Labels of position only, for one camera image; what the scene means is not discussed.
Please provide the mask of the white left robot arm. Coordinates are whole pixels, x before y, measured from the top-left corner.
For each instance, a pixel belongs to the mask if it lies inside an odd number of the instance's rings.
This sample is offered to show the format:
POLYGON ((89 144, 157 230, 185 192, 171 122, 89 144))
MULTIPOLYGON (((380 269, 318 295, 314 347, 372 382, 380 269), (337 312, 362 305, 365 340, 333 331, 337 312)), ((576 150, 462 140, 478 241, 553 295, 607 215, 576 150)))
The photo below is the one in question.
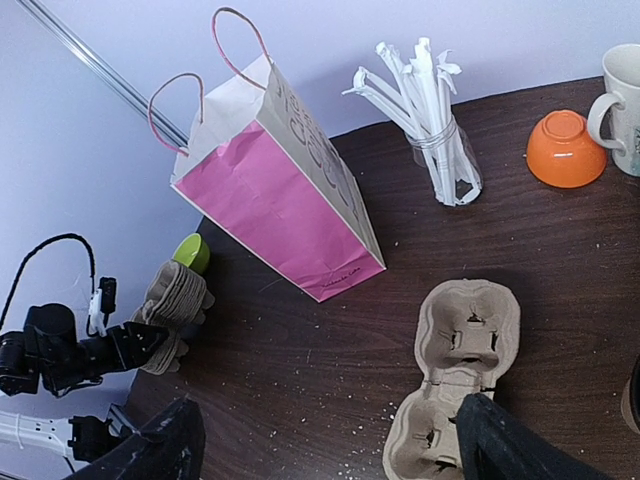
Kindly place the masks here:
MULTIPOLYGON (((1 336, 1 392, 6 396, 35 394, 42 386, 59 398, 100 384, 105 374, 142 367, 168 338, 164 327, 126 322, 107 329, 104 336, 79 341, 68 307, 56 303, 34 306, 21 331, 1 336)), ((114 435, 110 424, 94 416, 46 419, 3 412, 1 440, 91 463, 131 434, 126 429, 124 435, 114 435)))

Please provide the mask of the single cardboard cup carrier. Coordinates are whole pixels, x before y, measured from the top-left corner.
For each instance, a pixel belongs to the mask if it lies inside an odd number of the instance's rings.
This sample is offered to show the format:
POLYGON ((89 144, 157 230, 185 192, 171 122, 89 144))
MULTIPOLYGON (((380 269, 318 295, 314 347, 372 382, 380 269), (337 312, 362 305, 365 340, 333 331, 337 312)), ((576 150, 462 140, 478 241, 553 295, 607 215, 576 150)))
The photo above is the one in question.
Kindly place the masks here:
POLYGON ((426 296, 414 342, 423 381, 390 427, 382 454, 388 478, 463 478, 458 410, 470 394, 493 397, 516 359, 520 320, 512 291, 489 280, 445 281, 426 296))

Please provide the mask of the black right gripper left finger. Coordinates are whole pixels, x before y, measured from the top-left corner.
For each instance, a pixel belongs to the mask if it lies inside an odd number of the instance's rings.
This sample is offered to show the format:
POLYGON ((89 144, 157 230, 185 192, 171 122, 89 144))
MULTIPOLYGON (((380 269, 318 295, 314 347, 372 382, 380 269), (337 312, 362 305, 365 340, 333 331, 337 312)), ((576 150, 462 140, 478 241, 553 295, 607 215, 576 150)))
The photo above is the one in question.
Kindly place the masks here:
POLYGON ((123 437, 108 421, 74 416, 68 445, 88 464, 70 479, 198 479, 206 432, 200 407, 188 398, 173 401, 144 426, 123 437))

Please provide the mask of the pink and white paper bag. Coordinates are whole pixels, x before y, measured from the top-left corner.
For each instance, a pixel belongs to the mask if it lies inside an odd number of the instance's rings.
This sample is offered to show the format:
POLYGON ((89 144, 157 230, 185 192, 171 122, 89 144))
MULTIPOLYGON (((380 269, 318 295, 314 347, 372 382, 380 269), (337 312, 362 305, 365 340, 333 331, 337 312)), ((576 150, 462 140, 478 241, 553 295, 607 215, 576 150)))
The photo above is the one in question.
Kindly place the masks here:
POLYGON ((316 301, 386 268, 355 176, 268 52, 200 90, 171 187, 316 301))

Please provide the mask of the single brown paper cup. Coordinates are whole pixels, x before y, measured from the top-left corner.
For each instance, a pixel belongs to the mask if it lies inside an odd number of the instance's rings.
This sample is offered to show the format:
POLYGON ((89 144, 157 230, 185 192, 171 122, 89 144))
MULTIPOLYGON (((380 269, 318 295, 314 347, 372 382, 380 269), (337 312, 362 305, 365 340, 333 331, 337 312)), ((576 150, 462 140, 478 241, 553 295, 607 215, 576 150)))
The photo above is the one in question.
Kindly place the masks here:
POLYGON ((636 434, 639 433, 639 371, 640 357, 637 357, 631 375, 625 383, 620 402, 622 418, 636 434))

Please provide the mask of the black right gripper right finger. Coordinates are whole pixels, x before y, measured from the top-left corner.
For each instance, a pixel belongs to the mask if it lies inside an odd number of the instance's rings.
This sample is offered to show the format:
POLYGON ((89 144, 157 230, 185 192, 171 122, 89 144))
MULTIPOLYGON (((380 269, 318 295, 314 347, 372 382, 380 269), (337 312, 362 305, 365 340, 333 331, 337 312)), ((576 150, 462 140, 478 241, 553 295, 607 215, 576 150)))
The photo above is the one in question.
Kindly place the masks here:
POLYGON ((466 396, 456 415, 467 479, 606 479, 554 447, 487 396, 466 396))

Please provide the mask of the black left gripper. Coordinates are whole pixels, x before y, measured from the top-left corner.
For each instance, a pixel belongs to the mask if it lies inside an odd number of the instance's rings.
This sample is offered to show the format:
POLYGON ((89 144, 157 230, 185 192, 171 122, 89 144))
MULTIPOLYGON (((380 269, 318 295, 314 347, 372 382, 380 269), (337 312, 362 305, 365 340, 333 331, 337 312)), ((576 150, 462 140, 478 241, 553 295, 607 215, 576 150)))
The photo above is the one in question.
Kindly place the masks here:
POLYGON ((22 330, 1 335, 1 393, 35 394, 43 387, 60 398, 97 386, 106 374, 155 362, 169 336, 165 327, 129 321, 78 340, 68 307, 32 306, 22 330))

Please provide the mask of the stack of cardboard cup carriers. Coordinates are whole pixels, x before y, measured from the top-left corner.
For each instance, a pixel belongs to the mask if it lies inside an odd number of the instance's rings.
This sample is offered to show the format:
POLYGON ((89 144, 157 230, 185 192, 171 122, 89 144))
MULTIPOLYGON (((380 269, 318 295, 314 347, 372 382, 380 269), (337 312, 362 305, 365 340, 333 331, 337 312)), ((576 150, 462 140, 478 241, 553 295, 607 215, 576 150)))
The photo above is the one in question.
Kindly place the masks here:
POLYGON ((183 339, 185 329, 202 325, 205 311, 214 303, 215 297, 202 276, 175 260, 165 262, 149 285, 133 321, 165 327, 169 337, 141 369, 152 375, 177 372, 181 359, 189 352, 183 339))

